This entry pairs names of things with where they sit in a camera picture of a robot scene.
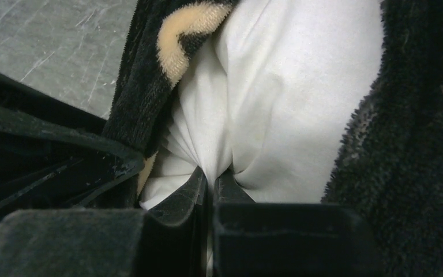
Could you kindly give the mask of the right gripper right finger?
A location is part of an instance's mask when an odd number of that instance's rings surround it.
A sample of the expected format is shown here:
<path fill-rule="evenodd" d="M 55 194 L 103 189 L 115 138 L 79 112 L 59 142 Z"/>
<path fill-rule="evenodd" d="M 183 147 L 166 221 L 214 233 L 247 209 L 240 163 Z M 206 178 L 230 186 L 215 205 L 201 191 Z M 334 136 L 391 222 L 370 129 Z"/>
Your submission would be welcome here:
<path fill-rule="evenodd" d="M 256 203 L 230 171 L 214 184 L 214 276 L 383 276 L 369 225 L 334 204 Z"/>

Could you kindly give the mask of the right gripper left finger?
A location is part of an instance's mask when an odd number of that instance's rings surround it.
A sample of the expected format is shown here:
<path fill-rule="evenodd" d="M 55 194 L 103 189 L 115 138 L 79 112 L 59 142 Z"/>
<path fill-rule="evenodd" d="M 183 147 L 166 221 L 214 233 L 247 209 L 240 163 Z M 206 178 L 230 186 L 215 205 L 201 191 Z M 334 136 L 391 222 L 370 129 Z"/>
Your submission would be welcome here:
<path fill-rule="evenodd" d="M 207 181 L 157 206 L 21 210 L 0 222 L 0 276 L 203 276 Z"/>

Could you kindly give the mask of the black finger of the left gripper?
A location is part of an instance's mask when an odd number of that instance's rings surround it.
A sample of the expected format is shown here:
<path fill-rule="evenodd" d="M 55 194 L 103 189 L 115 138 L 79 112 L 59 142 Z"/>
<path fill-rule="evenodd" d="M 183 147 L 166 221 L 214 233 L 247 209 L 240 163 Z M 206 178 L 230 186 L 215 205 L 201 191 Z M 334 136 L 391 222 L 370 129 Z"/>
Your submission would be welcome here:
<path fill-rule="evenodd" d="M 0 221 L 90 206 L 143 169 L 141 153 L 101 135 L 104 124 L 0 73 Z"/>

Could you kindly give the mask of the white pillow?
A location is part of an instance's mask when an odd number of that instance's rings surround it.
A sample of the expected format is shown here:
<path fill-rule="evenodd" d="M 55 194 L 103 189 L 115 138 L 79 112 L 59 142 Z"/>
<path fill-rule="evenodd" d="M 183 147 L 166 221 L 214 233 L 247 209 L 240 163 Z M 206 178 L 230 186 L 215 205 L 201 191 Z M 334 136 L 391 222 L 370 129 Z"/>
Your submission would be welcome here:
<path fill-rule="evenodd" d="M 194 57 L 140 206 L 200 167 L 255 201 L 317 203 L 381 63 L 379 1 L 241 1 Z"/>

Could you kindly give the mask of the black pillowcase with beige flowers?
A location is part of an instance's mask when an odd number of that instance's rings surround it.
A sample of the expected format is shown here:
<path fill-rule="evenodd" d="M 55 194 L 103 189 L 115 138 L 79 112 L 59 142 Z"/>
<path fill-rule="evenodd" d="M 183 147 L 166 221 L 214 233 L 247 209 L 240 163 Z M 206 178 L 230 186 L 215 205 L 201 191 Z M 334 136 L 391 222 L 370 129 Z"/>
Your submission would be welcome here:
<path fill-rule="evenodd" d="M 138 1 L 103 134 L 148 177 L 175 86 L 239 1 Z M 323 201 L 371 225 L 386 276 L 443 276 L 443 1 L 384 1 L 384 54 Z"/>

